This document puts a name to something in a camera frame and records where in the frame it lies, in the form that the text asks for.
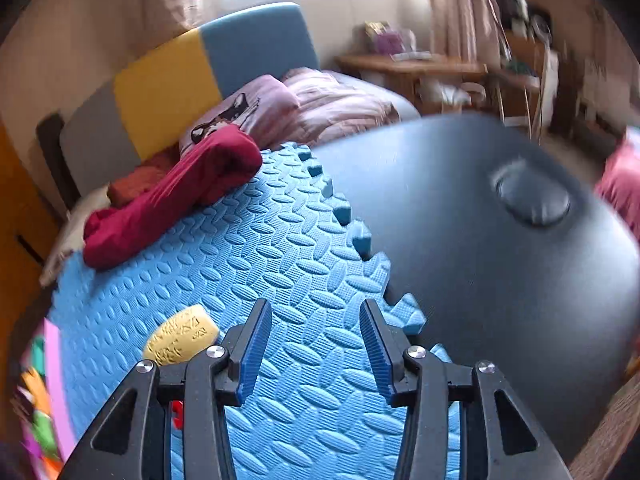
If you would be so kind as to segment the green white round dispenser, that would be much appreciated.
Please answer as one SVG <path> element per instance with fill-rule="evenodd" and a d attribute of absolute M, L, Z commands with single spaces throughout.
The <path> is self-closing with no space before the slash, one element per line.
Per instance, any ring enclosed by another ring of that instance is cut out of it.
<path fill-rule="evenodd" d="M 35 410 L 32 415 L 32 434 L 44 457 L 59 460 L 58 441 L 55 437 L 51 417 L 42 411 Z"/>

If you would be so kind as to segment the orange half-pipe plastic piece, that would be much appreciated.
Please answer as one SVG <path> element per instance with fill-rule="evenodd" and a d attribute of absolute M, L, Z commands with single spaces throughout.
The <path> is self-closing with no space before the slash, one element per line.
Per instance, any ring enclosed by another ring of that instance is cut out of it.
<path fill-rule="evenodd" d="M 22 373 L 22 379 L 25 383 L 27 390 L 32 395 L 34 401 L 34 408 L 36 411 L 41 412 L 47 416 L 51 415 L 51 401 L 50 396 L 41 375 L 35 367 L 29 367 Z"/>

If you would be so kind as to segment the magenta flanged plastic spool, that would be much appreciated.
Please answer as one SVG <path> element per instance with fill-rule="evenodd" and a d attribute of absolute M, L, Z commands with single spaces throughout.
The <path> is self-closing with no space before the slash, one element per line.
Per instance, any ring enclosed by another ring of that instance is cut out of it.
<path fill-rule="evenodd" d="M 32 463 L 40 465 L 42 460 L 41 448 L 35 437 L 28 429 L 23 431 L 23 446 Z"/>

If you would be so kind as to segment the green flanged plastic spool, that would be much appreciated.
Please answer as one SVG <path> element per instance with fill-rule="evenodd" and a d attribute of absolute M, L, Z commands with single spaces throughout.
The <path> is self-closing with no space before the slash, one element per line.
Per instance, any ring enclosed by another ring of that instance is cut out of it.
<path fill-rule="evenodd" d="M 30 342 L 29 366 L 33 367 L 40 376 L 44 376 L 46 374 L 46 357 L 44 356 L 43 334 L 37 334 Z"/>

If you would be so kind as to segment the pink rimmed white tray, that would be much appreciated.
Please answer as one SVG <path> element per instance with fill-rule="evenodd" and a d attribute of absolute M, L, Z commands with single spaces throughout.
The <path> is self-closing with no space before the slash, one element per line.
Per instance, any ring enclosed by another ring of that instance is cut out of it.
<path fill-rule="evenodd" d="M 55 479 L 60 473 L 65 461 L 72 454 L 77 438 L 70 420 L 65 392 L 63 389 L 62 346 L 60 330 L 50 321 L 45 320 L 35 331 L 35 335 L 43 334 L 44 356 L 46 357 L 46 374 L 41 376 L 46 384 L 51 401 L 51 419 L 58 441 L 59 460 L 52 460 L 42 456 L 41 464 L 33 464 L 32 469 L 38 479 Z M 22 379 L 22 373 L 29 369 L 29 346 L 22 352 L 17 365 L 17 386 L 11 400 L 12 408 L 20 421 L 22 434 L 28 429 L 32 433 L 32 415 L 34 414 L 34 401 L 32 395 Z"/>

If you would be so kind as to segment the yellow perforated oval case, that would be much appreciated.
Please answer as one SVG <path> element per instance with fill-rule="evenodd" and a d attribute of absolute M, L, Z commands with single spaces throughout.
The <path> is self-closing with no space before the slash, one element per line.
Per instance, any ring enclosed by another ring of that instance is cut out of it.
<path fill-rule="evenodd" d="M 149 336 L 142 359 L 159 366 L 188 362 L 214 344 L 220 330 L 201 304 L 182 309 Z"/>

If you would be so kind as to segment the blue foam puzzle mat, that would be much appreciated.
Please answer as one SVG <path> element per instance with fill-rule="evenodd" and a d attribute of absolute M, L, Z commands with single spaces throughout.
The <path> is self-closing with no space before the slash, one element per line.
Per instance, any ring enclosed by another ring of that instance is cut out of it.
<path fill-rule="evenodd" d="M 154 330 L 201 304 L 221 330 L 258 299 L 272 327 L 253 394 L 226 411 L 241 479 L 389 479 L 406 413 L 378 394 L 359 329 L 390 260 L 308 148 L 265 152 L 242 188 L 106 272 L 70 256 L 48 321 L 61 333 L 77 441 Z"/>

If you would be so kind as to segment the black padded massage table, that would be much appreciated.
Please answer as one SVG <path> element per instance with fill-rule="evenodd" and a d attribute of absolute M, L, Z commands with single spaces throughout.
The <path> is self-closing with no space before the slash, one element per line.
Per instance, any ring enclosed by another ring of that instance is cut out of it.
<path fill-rule="evenodd" d="M 481 114 L 439 115 L 314 150 L 416 298 L 424 346 L 495 362 L 572 460 L 622 381 L 639 325 L 639 252 L 611 208 L 540 146 Z M 496 173 L 525 162 L 567 190 L 554 226 L 515 219 Z"/>

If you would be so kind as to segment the wooden wardrobe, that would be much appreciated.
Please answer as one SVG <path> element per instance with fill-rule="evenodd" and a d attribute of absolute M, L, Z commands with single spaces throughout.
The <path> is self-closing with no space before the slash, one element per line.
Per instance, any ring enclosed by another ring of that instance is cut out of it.
<path fill-rule="evenodd" d="M 1 415 L 10 411 L 11 374 L 43 317 L 39 277 L 58 234 L 43 199 L 1 131 Z"/>

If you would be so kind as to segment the maroon folded blanket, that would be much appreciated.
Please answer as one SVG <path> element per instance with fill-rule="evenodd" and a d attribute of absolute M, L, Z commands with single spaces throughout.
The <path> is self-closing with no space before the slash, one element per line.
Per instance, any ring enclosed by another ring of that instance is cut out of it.
<path fill-rule="evenodd" d="M 208 136 L 154 188 L 122 208 L 100 209 L 85 224 L 82 258 L 105 271 L 154 244 L 178 220 L 247 184 L 262 166 L 254 140 L 227 126 Z"/>

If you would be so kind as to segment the grey yellow blue headboard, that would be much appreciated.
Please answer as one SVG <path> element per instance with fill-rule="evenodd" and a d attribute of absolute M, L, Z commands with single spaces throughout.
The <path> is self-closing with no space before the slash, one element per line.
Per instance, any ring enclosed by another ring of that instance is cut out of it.
<path fill-rule="evenodd" d="M 244 84 L 318 65 L 302 9 L 292 2 L 254 6 L 171 39 L 102 84 L 66 120 L 60 147 L 78 193 L 168 148 Z"/>

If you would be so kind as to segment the cluttered wooden shelf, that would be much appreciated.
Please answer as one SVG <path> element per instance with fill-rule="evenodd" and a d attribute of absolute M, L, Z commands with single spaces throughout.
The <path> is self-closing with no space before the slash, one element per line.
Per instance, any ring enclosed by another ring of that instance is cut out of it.
<path fill-rule="evenodd" d="M 500 46 L 500 65 L 488 78 L 495 110 L 503 125 L 539 142 L 551 125 L 560 79 L 548 16 L 527 0 L 489 3 Z"/>

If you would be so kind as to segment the wooden side table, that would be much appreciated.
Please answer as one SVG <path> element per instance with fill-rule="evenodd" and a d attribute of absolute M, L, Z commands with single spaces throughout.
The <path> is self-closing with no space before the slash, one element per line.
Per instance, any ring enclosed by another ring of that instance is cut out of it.
<path fill-rule="evenodd" d="M 422 115 L 435 114 L 435 107 L 427 104 L 421 96 L 420 88 L 424 80 L 482 82 L 488 74 L 488 68 L 483 63 L 462 62 L 454 58 L 394 61 L 390 55 L 344 54 L 334 58 L 334 61 L 349 76 L 381 75 L 390 90 L 407 99 Z"/>

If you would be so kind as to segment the pink striped duvet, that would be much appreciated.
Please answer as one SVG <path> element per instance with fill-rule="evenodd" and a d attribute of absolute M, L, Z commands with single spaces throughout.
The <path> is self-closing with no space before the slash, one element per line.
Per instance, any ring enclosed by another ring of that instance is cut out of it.
<path fill-rule="evenodd" d="M 420 117 L 398 93 L 330 70 L 296 68 L 282 82 L 298 99 L 299 108 L 279 128 L 273 148 L 290 141 L 327 144 Z"/>

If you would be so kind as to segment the purple box on table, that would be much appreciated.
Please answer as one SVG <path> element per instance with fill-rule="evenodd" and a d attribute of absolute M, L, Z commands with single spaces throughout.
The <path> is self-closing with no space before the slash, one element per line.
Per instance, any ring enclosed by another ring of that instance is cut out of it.
<path fill-rule="evenodd" d="M 365 22 L 363 33 L 369 50 L 375 54 L 395 55 L 416 50 L 413 31 L 393 28 L 389 22 Z"/>

